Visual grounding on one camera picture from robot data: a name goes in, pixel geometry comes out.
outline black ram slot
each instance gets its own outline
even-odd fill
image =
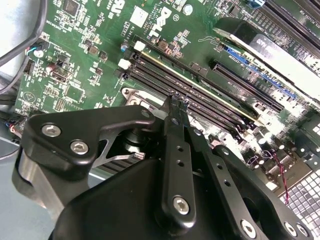
[[[213,105],[210,105],[205,101],[200,100],[200,99],[203,99],[204,97],[196,93],[196,89],[189,88],[187,85],[181,82],[178,83],[179,86],[174,82],[168,82],[166,78],[163,78],[157,72],[154,72],[151,69],[148,69],[147,66],[137,65],[135,67],[134,72],[139,75],[143,74],[143,77],[147,79],[150,79],[150,80],[154,79],[157,82],[170,86],[174,91],[178,93],[182,93],[184,96],[186,96],[188,100],[191,101],[192,104],[200,106],[202,110],[206,112],[210,117],[218,117],[222,119],[224,122],[228,123],[230,126],[233,126],[234,128],[236,128],[237,126],[240,126],[241,130],[243,131],[246,130],[245,126],[242,126],[241,122],[238,122],[232,119],[227,114],[224,114],[223,112],[220,112],[219,110],[215,109]]]
[[[238,120],[243,120],[244,116],[240,115],[237,111],[235,111],[232,108],[227,108],[223,103],[221,103],[220,101],[216,100],[214,97],[210,96],[209,94],[206,94],[205,92],[199,91],[196,87],[194,87],[191,83],[186,82],[185,80],[181,79],[178,75],[175,75],[174,73],[168,71],[165,67],[159,66],[159,64],[157,64],[156,62],[154,62],[152,59],[144,57],[143,55],[141,56],[142,61],[140,61],[140,64],[145,64],[148,63],[152,66],[154,66],[155,68],[157,68],[159,71],[162,71],[164,73],[164,75],[162,77],[166,78],[166,79],[174,79],[180,83],[183,83],[185,85],[187,85],[190,89],[193,89],[198,95],[203,96],[204,99],[209,99],[210,101],[212,101],[214,103],[214,105],[212,105],[212,107],[214,108],[216,106],[216,108],[219,108],[220,111],[230,114],[230,115],[234,115],[237,116]]]
[[[320,58],[320,40],[308,32],[303,25],[278,5],[272,1],[267,1],[259,11],[277,24],[307,51]]]
[[[238,99],[232,95],[230,95],[229,92],[225,91],[222,87],[220,87],[218,84],[216,84],[215,82],[211,82],[209,79],[207,79],[206,77],[202,76],[199,74],[199,72],[193,70],[191,67],[183,64],[182,62],[176,60],[175,58],[166,55],[161,49],[159,49],[158,47],[156,47],[155,45],[150,44],[148,41],[142,39],[139,36],[135,36],[134,37],[135,41],[141,41],[144,44],[146,44],[148,46],[149,49],[155,51],[156,53],[165,56],[165,58],[167,58],[168,60],[170,60],[172,62],[172,67],[178,67],[179,69],[184,69],[186,72],[189,72],[190,74],[194,75],[197,80],[199,82],[204,81],[204,82],[209,82],[211,85],[211,88],[216,91],[216,92],[220,92],[222,94],[224,94],[225,96],[228,96],[230,99],[232,99],[233,101],[235,101],[242,109],[246,110],[248,113],[250,113],[255,119],[259,116],[259,114],[256,112],[256,110],[254,110],[251,106],[249,106],[245,101]]]
[[[225,78],[229,82],[235,83],[241,89],[243,89],[245,92],[247,92],[248,95],[255,97],[255,99],[257,101],[265,104],[270,109],[272,109],[278,113],[284,109],[284,106],[282,106],[280,103],[275,101],[272,97],[265,94],[259,88],[257,88],[256,86],[254,86],[250,82],[247,82],[246,80],[241,78],[239,75],[237,75],[233,71],[227,69],[225,66],[218,63],[217,61],[213,61],[211,63],[210,67],[216,74],[219,74],[221,77]]]
[[[155,84],[154,82],[150,81],[149,79],[146,79],[138,74],[132,73],[130,75],[130,78],[134,81],[137,81],[138,83],[142,83],[146,85],[149,89],[156,91],[157,93],[164,94],[166,97],[172,95],[175,91],[170,90],[170,88],[163,87],[159,84]],[[202,118],[206,119],[208,122],[211,122],[212,124],[216,125],[217,127],[221,128],[222,130],[234,134],[236,131],[224,123],[221,120],[217,120],[215,118],[212,118],[211,116],[208,116],[206,113],[203,113],[200,109],[195,107],[194,105],[190,105],[188,108],[191,112],[196,113],[197,115],[201,116]]]
[[[320,1],[319,0],[310,0],[310,2],[320,10]]]
[[[313,0],[294,0],[310,17],[320,23],[319,6],[313,3]]]

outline cable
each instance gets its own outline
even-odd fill
[[[48,0],[40,0],[40,6],[39,6],[39,12],[38,17],[35,22],[34,29],[31,33],[31,35],[24,40],[22,43],[20,43],[18,46],[14,47],[12,50],[7,52],[5,55],[0,57],[0,67],[5,65],[7,62],[9,62],[11,59],[18,56],[20,53],[24,52],[25,49],[27,49],[29,46],[34,44],[39,37],[41,36],[41,33],[44,29],[46,18],[47,18],[47,8],[48,8]]]
[[[24,70],[25,70],[25,68],[26,68],[26,66],[28,64],[28,61],[29,61],[29,57],[25,56],[21,67],[19,68],[18,72],[13,77],[11,82],[7,86],[5,86],[4,88],[0,89],[0,95],[6,93],[7,91],[9,91],[12,88],[12,86],[16,84],[16,82],[20,79],[20,77],[24,73]]]
[[[5,159],[8,159],[8,158],[11,158],[12,156],[16,155],[18,152],[19,152],[19,147],[18,149],[14,150],[13,152],[7,154],[7,155],[4,155],[4,156],[0,156],[0,161],[1,160],[5,160]]]
[[[280,174],[282,176],[282,181],[283,181],[283,186],[284,186],[284,191],[285,191],[285,204],[288,205],[289,204],[289,192],[288,192],[288,186],[287,186],[287,180],[286,180],[286,177],[285,177],[285,167],[284,165],[279,161],[279,159],[277,158],[277,155],[274,154],[273,155],[274,157],[274,160],[276,162],[276,164],[278,165],[279,167],[279,170],[280,170]]]

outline black cable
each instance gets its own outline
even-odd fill
[[[9,154],[7,154],[7,155],[4,155],[4,156],[0,156],[0,161],[2,161],[2,160],[5,160],[5,159],[8,159],[8,158],[11,158],[12,156],[14,156],[14,155],[16,155],[18,152],[19,152],[19,147],[16,149],[16,150],[14,150],[13,152],[11,152],[11,153],[9,153]]]
[[[29,57],[28,56],[25,56],[24,57],[24,60],[22,62],[22,65],[21,67],[19,68],[18,72],[16,73],[16,75],[13,77],[13,79],[11,80],[11,82],[5,86],[4,88],[2,88],[0,90],[0,95],[1,94],[4,94],[5,92],[9,91],[13,85],[16,84],[16,82],[20,79],[20,77],[22,76],[22,74],[24,73],[24,70],[28,64],[28,61],[29,61]]]
[[[34,44],[41,36],[41,33],[46,23],[46,18],[47,18],[48,0],[40,0],[40,1],[41,2],[39,6],[38,17],[31,35],[22,43],[20,43],[18,46],[14,47],[5,55],[0,57],[0,67],[5,65],[11,59],[18,56],[20,53],[24,52],[28,47]]]

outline ram slot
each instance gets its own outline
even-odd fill
[[[301,25],[296,19],[272,1],[267,1],[261,13],[277,24],[307,51],[320,59],[320,40]]]
[[[320,23],[320,9],[319,6],[313,3],[313,0],[293,0],[299,5],[310,17]]]
[[[310,2],[320,10],[320,1],[319,0],[310,0]]]
[[[181,93],[181,91],[176,91],[168,85],[155,83],[151,79],[143,77],[140,74],[132,73],[130,74],[130,79],[136,81],[137,83],[141,83],[148,87],[148,89],[155,91],[158,94],[165,95],[166,97],[172,95],[175,92]],[[233,128],[233,126],[230,126],[228,123],[224,122],[223,119],[220,119],[219,117],[210,115],[207,112],[203,112],[203,110],[196,106],[193,102],[190,103],[188,109],[188,114],[192,115],[192,113],[196,113],[197,115],[207,120],[208,122],[214,124],[218,128],[226,131],[227,133],[230,133],[232,136],[237,135],[237,131]]]
[[[226,117],[229,118],[231,116],[236,121],[239,122],[249,122],[249,119],[246,119],[243,115],[239,114],[239,112],[235,111],[233,108],[226,107],[223,103],[216,100],[212,96],[206,94],[203,91],[197,89],[194,85],[189,82],[186,82],[184,79],[180,78],[178,75],[174,74],[173,72],[168,71],[165,67],[154,62],[152,59],[146,57],[145,55],[141,55],[140,60],[138,61],[140,65],[154,68],[156,74],[160,75],[162,78],[166,79],[166,81],[171,81],[171,84],[181,84],[186,88],[192,90],[190,94],[194,94],[198,99],[201,99],[201,102],[207,102],[210,105],[210,108],[217,109],[218,111],[222,112]]]
[[[184,95],[189,100],[190,105],[198,107],[210,118],[216,118],[217,120],[221,120],[235,129],[240,128],[239,130],[245,130],[245,126],[243,126],[241,122],[234,120],[229,115],[224,114],[223,112],[220,112],[219,110],[215,109],[213,105],[210,105],[203,101],[204,97],[201,94],[199,94],[194,88],[192,89],[189,86],[183,84],[182,82],[178,82],[176,80],[168,80],[168,78],[164,78],[159,73],[152,71],[148,66],[137,65],[133,72],[153,82],[160,82],[161,84],[167,86],[167,88],[170,88],[172,92],[178,92]]]
[[[229,92],[227,92],[225,89],[223,89],[221,86],[219,86],[218,84],[216,84],[215,82],[210,81],[209,79],[207,79],[206,77],[200,75],[197,71],[193,70],[191,67],[183,64],[182,62],[174,59],[173,57],[170,57],[168,55],[166,55],[161,49],[159,49],[158,47],[156,47],[155,45],[150,44],[149,42],[147,42],[146,40],[140,38],[139,36],[135,36],[134,38],[135,41],[141,41],[142,43],[146,44],[147,47],[153,51],[155,51],[156,53],[165,56],[168,60],[170,60],[172,62],[172,65],[174,67],[178,67],[179,69],[184,69],[185,72],[189,72],[190,74],[194,75],[197,80],[199,82],[208,82],[211,85],[211,89],[214,90],[217,93],[222,93],[225,96],[228,96],[230,99],[234,100],[236,103],[238,103],[238,105],[241,107],[241,109],[245,110],[247,113],[241,112],[240,114],[243,116],[246,116],[247,118],[251,119],[252,121],[256,122],[258,125],[261,125],[260,122],[257,122],[257,118],[259,116],[259,114],[251,107],[249,106],[245,101],[236,98],[233,95],[230,95]],[[149,60],[152,60],[154,63],[156,63],[159,67],[161,67],[162,69],[166,69],[165,67],[161,66],[158,62],[156,62],[156,60],[152,59],[149,55],[147,55],[146,53],[142,52],[142,56],[144,58],[147,58]],[[170,74],[173,74],[177,77],[180,78],[180,76],[178,76],[177,74],[175,74],[173,71],[170,71]],[[229,106],[229,109],[234,111],[236,113],[239,114],[239,109],[235,109],[234,106],[230,105],[228,102],[223,101],[222,99],[217,99],[218,97],[216,96],[215,99],[212,95],[208,95],[208,98],[210,98],[212,101],[216,101],[217,104],[219,105],[226,105]]]
[[[257,101],[266,105],[275,112],[279,113],[284,109],[284,106],[275,101],[272,97],[265,94],[262,90],[260,90],[250,82],[247,82],[217,61],[212,62],[211,69],[219,76],[225,78],[228,82],[232,82],[239,86],[248,95],[255,97]]]

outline screw hole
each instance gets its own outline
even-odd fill
[[[185,164],[180,160],[177,160],[176,164],[178,164],[180,167],[184,167],[185,166]]]
[[[143,116],[145,116],[146,118],[150,118],[150,114],[149,114],[146,110],[142,110],[142,111],[141,111],[141,114],[142,114]]]
[[[224,184],[225,184],[226,186],[228,186],[228,187],[231,187],[230,182],[228,182],[227,180],[224,180]]]
[[[178,149],[179,152],[183,152],[184,149],[181,146],[176,146],[176,149]]]

